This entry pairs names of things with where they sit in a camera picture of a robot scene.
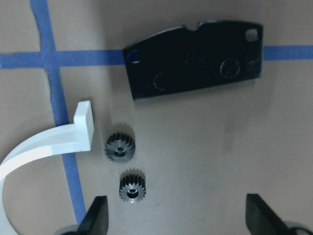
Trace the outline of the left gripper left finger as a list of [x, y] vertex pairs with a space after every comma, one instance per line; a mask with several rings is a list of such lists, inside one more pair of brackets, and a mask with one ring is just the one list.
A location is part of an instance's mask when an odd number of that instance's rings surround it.
[[87, 214], [81, 222], [79, 235], [106, 235], [109, 228], [107, 196], [95, 197]]

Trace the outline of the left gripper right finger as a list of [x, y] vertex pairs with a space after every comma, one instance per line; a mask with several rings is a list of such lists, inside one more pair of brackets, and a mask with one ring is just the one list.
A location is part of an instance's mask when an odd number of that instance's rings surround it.
[[251, 235], [290, 235], [286, 224], [258, 194], [246, 195], [246, 226]]

